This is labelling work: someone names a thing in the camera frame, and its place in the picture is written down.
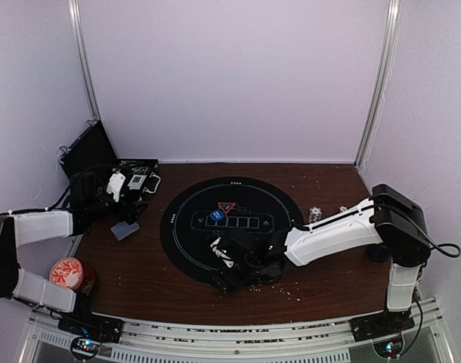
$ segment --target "brown wooden tabletop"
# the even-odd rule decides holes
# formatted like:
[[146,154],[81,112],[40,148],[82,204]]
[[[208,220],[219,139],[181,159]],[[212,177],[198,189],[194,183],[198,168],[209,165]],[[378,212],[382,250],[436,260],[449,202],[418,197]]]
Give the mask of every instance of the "brown wooden tabletop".
[[140,231],[118,242],[112,218],[93,225],[76,257],[90,262],[98,281],[95,312],[187,324],[273,324],[316,321],[383,308],[389,263],[377,265],[358,247],[327,256],[274,285],[247,287],[222,296],[176,269],[163,252],[159,225],[168,204],[184,189],[210,178],[246,176],[286,192],[305,219],[311,206],[323,218],[353,206],[368,192],[353,166],[311,164],[161,165],[162,184],[141,215]]

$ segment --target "black round mat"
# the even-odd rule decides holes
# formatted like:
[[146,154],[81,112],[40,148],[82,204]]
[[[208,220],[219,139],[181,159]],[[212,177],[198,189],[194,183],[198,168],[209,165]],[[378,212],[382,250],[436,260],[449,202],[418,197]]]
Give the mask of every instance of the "black round mat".
[[209,247],[218,236],[235,227],[265,236],[290,227],[292,221],[303,224],[301,211],[273,185],[252,178],[215,178],[188,188],[169,204],[160,240],[183,273],[213,284],[212,277],[224,266]]

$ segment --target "white wall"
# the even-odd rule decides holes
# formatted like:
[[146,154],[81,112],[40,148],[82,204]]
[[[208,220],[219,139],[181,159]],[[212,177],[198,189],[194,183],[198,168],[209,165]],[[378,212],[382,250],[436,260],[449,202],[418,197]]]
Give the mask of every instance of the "white wall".
[[[362,174],[368,187],[389,183],[421,205],[435,241],[461,245],[461,1],[405,3]],[[433,253],[421,289],[438,298],[461,357],[461,258]]]
[[370,0],[81,3],[119,155],[164,162],[353,161],[387,11]]
[[[88,105],[67,2],[0,2],[0,212],[53,203],[67,180],[57,148],[84,129]],[[25,246],[24,267],[47,274],[68,240]],[[0,363],[14,361],[29,309],[0,300]]]

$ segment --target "red and white lid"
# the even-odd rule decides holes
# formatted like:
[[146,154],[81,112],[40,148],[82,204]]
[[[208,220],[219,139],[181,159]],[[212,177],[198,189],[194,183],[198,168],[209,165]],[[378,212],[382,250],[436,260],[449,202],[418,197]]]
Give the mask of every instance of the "red and white lid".
[[67,257],[56,262],[51,270],[50,281],[53,284],[76,290],[82,283],[83,275],[81,262],[73,257]]

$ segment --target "black round object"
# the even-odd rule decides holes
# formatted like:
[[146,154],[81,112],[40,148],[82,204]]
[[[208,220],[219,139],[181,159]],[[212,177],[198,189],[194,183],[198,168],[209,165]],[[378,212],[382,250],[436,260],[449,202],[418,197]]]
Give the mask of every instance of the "black round object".
[[265,237],[292,222],[303,224],[301,211],[280,189],[253,178],[215,178],[188,188],[169,204],[160,240],[178,269],[213,284],[212,277],[224,263],[212,252],[211,242],[230,228]]

